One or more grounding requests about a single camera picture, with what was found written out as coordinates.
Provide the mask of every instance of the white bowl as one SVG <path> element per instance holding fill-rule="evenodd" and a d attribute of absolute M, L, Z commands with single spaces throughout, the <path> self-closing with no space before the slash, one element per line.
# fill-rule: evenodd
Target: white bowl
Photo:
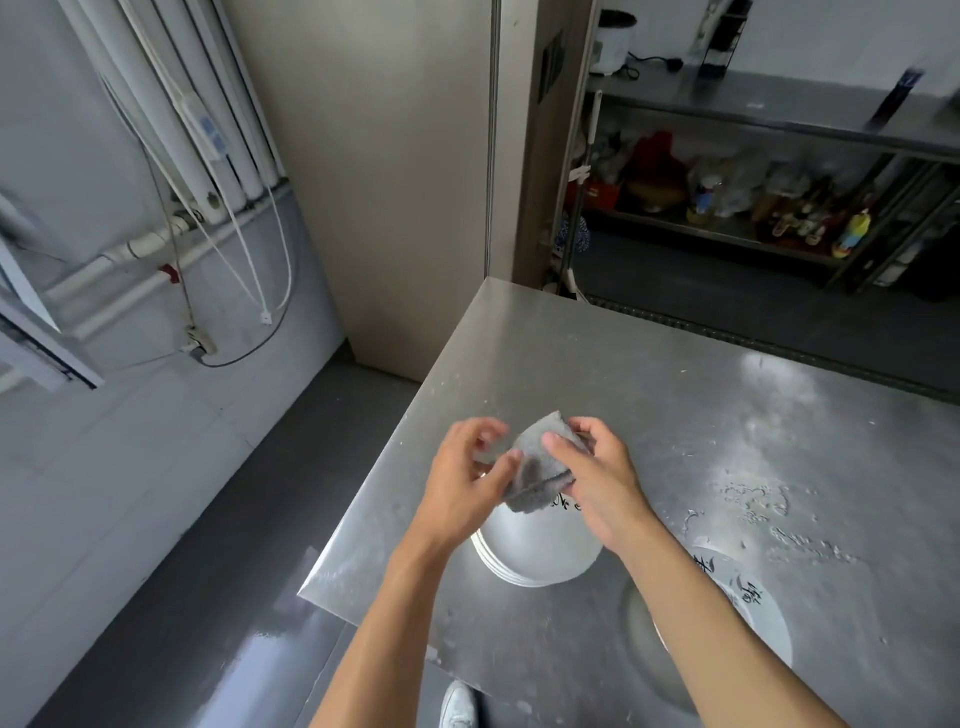
<path fill-rule="evenodd" d="M 483 539 L 479 533 L 473 534 L 473 536 L 470 537 L 470 540 L 473 541 L 473 547 L 476 549 L 477 555 L 480 557 L 480 561 L 482 561 L 484 565 L 500 579 L 503 579 L 507 583 L 518 587 L 536 588 L 549 586 L 548 584 L 542 584 L 540 582 L 524 579 L 500 564 L 496 560 L 496 557 L 493 556 L 487 549 L 487 546 L 483 543 Z"/>
<path fill-rule="evenodd" d="M 530 514 L 497 506 L 478 536 L 505 571 L 543 586 L 576 578 L 603 550 L 569 496 L 558 497 L 555 505 Z"/>

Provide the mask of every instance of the metal shelf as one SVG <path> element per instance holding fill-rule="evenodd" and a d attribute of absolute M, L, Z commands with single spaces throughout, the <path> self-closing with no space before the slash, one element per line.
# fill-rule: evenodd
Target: metal shelf
<path fill-rule="evenodd" d="M 868 144 L 939 161 L 960 162 L 960 113 L 947 99 L 911 94 L 889 123 L 870 120 L 887 91 L 728 71 L 717 80 L 697 68 L 668 73 L 658 64 L 632 63 L 635 81 L 590 76 L 587 90 L 637 109 L 696 116 L 745 126 Z"/>
<path fill-rule="evenodd" d="M 713 240 L 718 243 L 727 243 L 728 245 L 735 245 L 740 248 L 749 248 L 750 250 L 760 251 L 762 253 L 792 257 L 796 260 L 803 260 L 828 268 L 839 268 L 845 262 L 831 255 L 818 253 L 814 248 L 803 250 L 801 248 L 787 247 L 780 243 L 761 243 L 754 235 L 753 223 L 739 217 L 714 218 L 703 226 L 696 226 L 690 225 L 684 218 L 676 215 L 664 217 L 605 209 L 592 210 L 591 212 L 592 214 L 606 215 L 616 220 L 625 220 L 640 225 L 650 225 L 655 228 L 661 228 L 662 230 L 682 232 L 686 235 L 694 235 L 695 237 Z"/>

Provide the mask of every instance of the steel countertop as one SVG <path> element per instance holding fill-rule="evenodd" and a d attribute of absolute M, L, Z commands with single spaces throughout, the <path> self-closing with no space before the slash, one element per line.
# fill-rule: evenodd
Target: steel countertop
<path fill-rule="evenodd" d="M 555 409 L 606 420 L 673 533 L 764 583 L 794 669 L 849 723 L 960 715 L 960 409 L 495 279 L 301 596 L 358 624 L 450 423 L 493 415 L 519 433 Z M 627 590 L 607 551 L 573 581 L 523 589 L 467 542 L 427 659 L 543 725 L 699 725 L 636 669 Z"/>

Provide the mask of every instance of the dish towel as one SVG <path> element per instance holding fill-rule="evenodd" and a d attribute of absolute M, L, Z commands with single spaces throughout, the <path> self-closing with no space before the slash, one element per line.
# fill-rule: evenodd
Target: dish towel
<path fill-rule="evenodd" d="M 523 450 L 520 470 L 507 486 L 503 498 L 507 507 L 515 513 L 534 513 L 546 508 L 560 491 L 574 481 L 569 468 L 543 446 L 542 438 L 547 432 L 556 432 L 577 449 L 589 452 L 584 441 L 570 428 L 560 412 L 549 414 L 525 429 L 514 443 L 515 448 Z"/>

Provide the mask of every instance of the shoe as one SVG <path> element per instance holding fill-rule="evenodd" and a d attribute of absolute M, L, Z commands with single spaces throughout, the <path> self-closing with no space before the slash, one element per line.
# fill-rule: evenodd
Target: shoe
<path fill-rule="evenodd" d="M 450 683 L 440 709 L 440 728 L 479 728 L 477 701 L 467 683 Z"/>

